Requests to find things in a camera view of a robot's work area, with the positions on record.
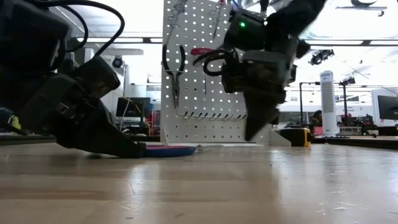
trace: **monitor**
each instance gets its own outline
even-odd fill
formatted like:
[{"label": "monitor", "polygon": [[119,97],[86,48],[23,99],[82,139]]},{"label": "monitor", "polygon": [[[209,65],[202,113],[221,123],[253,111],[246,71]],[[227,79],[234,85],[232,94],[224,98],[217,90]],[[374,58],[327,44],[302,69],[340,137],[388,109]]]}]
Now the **monitor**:
[{"label": "monitor", "polygon": [[380,119],[398,120],[398,97],[377,96]]},{"label": "monitor", "polygon": [[119,97],[118,98],[118,107],[116,109],[116,116],[117,117],[125,117],[125,118],[139,118],[141,117],[140,110],[142,106],[144,106],[143,117],[149,116],[150,110],[150,98],[149,97],[130,97],[131,101]]}]

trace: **white pegboard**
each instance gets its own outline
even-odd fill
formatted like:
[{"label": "white pegboard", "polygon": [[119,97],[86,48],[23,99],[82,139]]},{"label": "white pegboard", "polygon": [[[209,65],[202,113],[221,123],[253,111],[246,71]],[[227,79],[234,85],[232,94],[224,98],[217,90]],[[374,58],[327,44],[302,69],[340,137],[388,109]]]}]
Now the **white pegboard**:
[{"label": "white pegboard", "polygon": [[[170,16],[178,0],[164,4],[163,39],[170,32]],[[179,28],[174,29],[168,43],[168,65],[171,70],[180,66],[179,45],[186,51],[185,73],[180,76],[179,107],[174,108],[171,79],[162,69],[162,131],[169,142],[244,142],[246,107],[243,95],[224,92],[221,77],[209,77],[203,67],[194,67],[192,48],[218,48],[229,26],[230,6],[221,7],[220,21],[216,25],[217,2],[188,0],[185,13],[178,17]],[[216,36],[213,32],[217,26]],[[213,63],[210,70],[219,70],[221,62]],[[257,142],[269,141],[269,129],[258,135]]]}]

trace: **light fixture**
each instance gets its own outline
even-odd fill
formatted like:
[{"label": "light fixture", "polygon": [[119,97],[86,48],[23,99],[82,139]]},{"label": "light fixture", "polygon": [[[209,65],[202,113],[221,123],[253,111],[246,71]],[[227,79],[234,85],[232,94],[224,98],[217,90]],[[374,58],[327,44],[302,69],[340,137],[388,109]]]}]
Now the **light fixture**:
[{"label": "light fixture", "polygon": [[[87,39],[88,43],[107,43],[110,38],[89,38]],[[79,42],[83,41],[83,38],[77,38]],[[117,38],[114,40],[114,43],[141,43],[143,41],[142,38]]]},{"label": "light fixture", "polygon": [[151,38],[150,41],[152,43],[162,43],[163,39],[162,38]]}]

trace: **black cable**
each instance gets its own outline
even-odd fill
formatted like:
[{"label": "black cable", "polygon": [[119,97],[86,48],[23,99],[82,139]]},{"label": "black cable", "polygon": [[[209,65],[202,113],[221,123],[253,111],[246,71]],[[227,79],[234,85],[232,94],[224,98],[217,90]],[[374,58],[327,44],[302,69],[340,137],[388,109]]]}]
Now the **black cable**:
[{"label": "black cable", "polygon": [[72,49],[67,50],[67,53],[70,53],[70,52],[77,51],[85,46],[85,44],[87,43],[87,40],[88,40],[88,26],[87,26],[87,23],[84,20],[84,18],[78,12],[76,12],[76,10],[72,9],[70,6],[62,6],[62,7],[64,9],[70,11],[73,15],[75,15],[79,19],[79,21],[81,22],[81,24],[83,26],[83,30],[85,33],[85,35],[83,36],[83,41],[81,41],[79,45],[77,45],[76,47],[74,47]]},{"label": "black cable", "polygon": [[120,28],[119,30],[110,38],[107,43],[105,43],[96,53],[95,56],[100,56],[122,33],[124,30],[125,21],[123,16],[115,10],[114,8],[107,6],[105,4],[101,4],[99,2],[93,2],[89,0],[54,0],[54,1],[34,1],[34,4],[37,7],[55,7],[55,6],[70,6],[70,5],[79,5],[79,6],[92,6],[103,9],[108,12],[112,12],[115,16],[120,19]]}]

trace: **table surface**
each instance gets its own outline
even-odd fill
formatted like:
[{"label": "table surface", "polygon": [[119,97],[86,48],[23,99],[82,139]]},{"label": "table surface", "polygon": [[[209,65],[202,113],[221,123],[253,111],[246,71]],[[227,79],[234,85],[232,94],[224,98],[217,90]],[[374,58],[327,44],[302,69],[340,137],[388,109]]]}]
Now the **table surface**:
[{"label": "table surface", "polygon": [[0,147],[0,223],[398,223],[398,151],[204,149],[134,160]]}]

